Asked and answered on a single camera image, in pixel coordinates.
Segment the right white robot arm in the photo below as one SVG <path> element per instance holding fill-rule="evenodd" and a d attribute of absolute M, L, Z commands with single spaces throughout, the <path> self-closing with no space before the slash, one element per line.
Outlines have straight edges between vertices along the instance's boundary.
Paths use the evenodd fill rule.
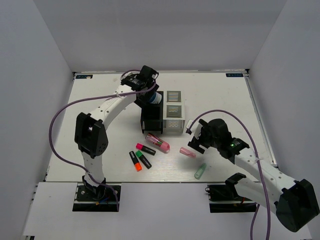
<path fill-rule="evenodd" d="M 254 182 L 243 173 L 235 173 L 225 181 L 229 198 L 245 197 L 269 208 L 280 223 L 294 233 L 319 215 L 314 187 L 309 181 L 298 181 L 256 158 L 246 142 L 232 137 L 224 120 L 216 118 L 206 122 L 200 119 L 197 125 L 192 122 L 189 120 L 186 125 L 186 133 L 192 135 L 189 147 L 201 154 L 205 149 L 215 148 L 224 159 L 257 180 Z"/>

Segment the pink transparent tube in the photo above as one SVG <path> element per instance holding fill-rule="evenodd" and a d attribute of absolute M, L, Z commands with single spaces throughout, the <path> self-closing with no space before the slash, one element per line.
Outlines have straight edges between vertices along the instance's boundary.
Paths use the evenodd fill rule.
<path fill-rule="evenodd" d="M 181 148 L 179 149 L 179 152 L 180 152 L 181 154 L 187 156 L 187 157 L 190 157 L 190 158 L 194 158 L 194 159 L 195 159 L 195 158 L 197 157 L 194 152 L 192 152 L 192 151 L 190 151 L 190 150 L 188 150 L 188 149 L 186 149 L 186 148 L 184 148 L 184 147 L 181 147 Z"/>

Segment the left blue corner label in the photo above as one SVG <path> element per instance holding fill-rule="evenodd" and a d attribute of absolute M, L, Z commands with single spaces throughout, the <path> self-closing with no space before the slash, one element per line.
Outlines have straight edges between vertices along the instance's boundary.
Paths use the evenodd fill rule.
<path fill-rule="evenodd" d="M 77 74 L 75 76 L 76 79 L 92 79 L 93 75 L 92 74 Z"/>

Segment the blue corner label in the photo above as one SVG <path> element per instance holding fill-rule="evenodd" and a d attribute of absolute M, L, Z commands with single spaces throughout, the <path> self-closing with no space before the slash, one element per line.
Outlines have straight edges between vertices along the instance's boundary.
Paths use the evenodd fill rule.
<path fill-rule="evenodd" d="M 75 76 L 76 79 L 92 79 L 93 75 L 92 74 L 77 74 Z"/>
<path fill-rule="evenodd" d="M 244 75 L 242 73 L 226 73 L 227 78 L 243 78 Z"/>

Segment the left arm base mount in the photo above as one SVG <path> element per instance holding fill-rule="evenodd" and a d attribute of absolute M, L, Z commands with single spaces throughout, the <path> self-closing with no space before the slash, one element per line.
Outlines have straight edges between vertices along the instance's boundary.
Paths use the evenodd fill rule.
<path fill-rule="evenodd" d="M 109 188 L 102 188 L 102 193 L 94 195 L 84 185 L 78 185 L 73 201 L 73 212 L 118 212 L 116 197 Z"/>

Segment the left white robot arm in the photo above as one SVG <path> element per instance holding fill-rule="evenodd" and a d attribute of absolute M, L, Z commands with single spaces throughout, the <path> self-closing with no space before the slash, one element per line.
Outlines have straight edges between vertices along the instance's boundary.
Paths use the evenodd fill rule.
<path fill-rule="evenodd" d="M 103 173 L 102 154 L 109 141 L 107 129 L 112 121 L 130 104 L 139 107 L 147 104 L 158 104 L 162 97 L 157 93 L 159 86 L 156 79 L 159 73 L 144 65 L 139 73 L 128 74 L 120 78 L 120 85 L 112 96 L 108 96 L 96 109 L 85 114 L 79 113 L 76 118 L 74 141 L 83 157 L 85 175 L 84 186 L 94 199 L 105 196 L 106 183 Z"/>

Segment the white mesh organizer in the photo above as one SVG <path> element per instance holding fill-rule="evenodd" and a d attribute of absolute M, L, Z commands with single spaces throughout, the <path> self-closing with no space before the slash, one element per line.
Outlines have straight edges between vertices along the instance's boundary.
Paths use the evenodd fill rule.
<path fill-rule="evenodd" d="M 181 90 L 165 90 L 163 95 L 163 133 L 179 135 L 185 128 L 185 102 Z"/>

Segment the green transparent tube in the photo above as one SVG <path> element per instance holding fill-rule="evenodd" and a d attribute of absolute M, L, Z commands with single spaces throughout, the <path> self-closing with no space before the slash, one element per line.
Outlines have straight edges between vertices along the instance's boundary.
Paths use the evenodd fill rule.
<path fill-rule="evenodd" d="M 197 180 L 200 180 L 203 173 L 205 172 L 207 168 L 207 164 L 206 163 L 203 163 L 199 168 L 198 170 L 195 172 L 194 174 L 194 178 L 197 179 Z"/>

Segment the right blue corner label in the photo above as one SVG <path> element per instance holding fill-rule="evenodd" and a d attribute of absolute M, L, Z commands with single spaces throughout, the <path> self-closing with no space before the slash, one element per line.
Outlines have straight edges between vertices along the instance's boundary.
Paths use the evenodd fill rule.
<path fill-rule="evenodd" d="M 244 75 L 242 73 L 226 73 L 227 78 L 243 78 Z"/>

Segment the pink capped black highlighter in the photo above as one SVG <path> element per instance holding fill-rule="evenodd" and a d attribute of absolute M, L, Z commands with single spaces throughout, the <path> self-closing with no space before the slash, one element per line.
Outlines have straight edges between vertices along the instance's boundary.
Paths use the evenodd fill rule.
<path fill-rule="evenodd" d="M 156 151 L 154 149 L 147 147 L 141 143 L 137 143 L 135 147 L 136 147 L 136 149 L 138 149 L 144 153 L 150 154 L 152 156 L 154 156 L 156 154 Z"/>

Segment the green capped black highlighter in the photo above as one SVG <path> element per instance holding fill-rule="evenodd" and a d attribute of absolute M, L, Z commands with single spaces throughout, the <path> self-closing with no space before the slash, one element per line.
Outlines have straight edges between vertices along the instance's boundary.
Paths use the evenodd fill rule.
<path fill-rule="evenodd" d="M 140 150 L 137 150 L 135 154 L 147 169 L 150 169 L 152 167 L 149 160 L 145 157 L 145 155 Z"/>

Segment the blue glue jar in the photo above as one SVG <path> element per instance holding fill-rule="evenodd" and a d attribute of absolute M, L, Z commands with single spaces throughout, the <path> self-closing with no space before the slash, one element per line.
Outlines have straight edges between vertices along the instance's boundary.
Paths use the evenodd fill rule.
<path fill-rule="evenodd" d="M 161 103 L 162 98 L 163 98 L 163 96 L 156 91 L 153 93 L 153 95 L 150 97 L 150 99 L 147 101 L 147 103 L 157 105 L 157 104 Z"/>

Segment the orange capped black highlighter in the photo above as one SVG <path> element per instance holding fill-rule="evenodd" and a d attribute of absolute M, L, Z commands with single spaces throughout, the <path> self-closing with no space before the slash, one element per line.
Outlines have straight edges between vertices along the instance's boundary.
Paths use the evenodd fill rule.
<path fill-rule="evenodd" d="M 133 151 L 130 151 L 129 152 L 129 156 L 134 164 L 134 167 L 136 169 L 137 172 L 141 171 L 142 170 L 142 166 L 137 158 L 137 156 L 135 155 L 135 153 Z"/>

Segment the black mesh organizer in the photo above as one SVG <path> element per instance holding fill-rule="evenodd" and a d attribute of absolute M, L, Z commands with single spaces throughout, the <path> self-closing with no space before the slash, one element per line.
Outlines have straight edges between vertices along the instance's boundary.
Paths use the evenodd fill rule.
<path fill-rule="evenodd" d="M 162 97 L 160 103 L 148 103 L 141 109 L 140 125 L 143 134 L 145 132 L 158 132 L 161 134 L 163 133 L 164 92 L 157 91 L 157 93 Z"/>

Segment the pink tube with pins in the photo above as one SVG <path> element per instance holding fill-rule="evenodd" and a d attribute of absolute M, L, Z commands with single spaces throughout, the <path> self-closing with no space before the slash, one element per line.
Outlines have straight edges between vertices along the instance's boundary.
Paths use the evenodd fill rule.
<path fill-rule="evenodd" d="M 163 153 L 168 153 L 170 151 L 170 145 L 166 141 L 160 139 L 152 133 L 148 133 L 145 139 L 153 145 L 157 146 Z"/>

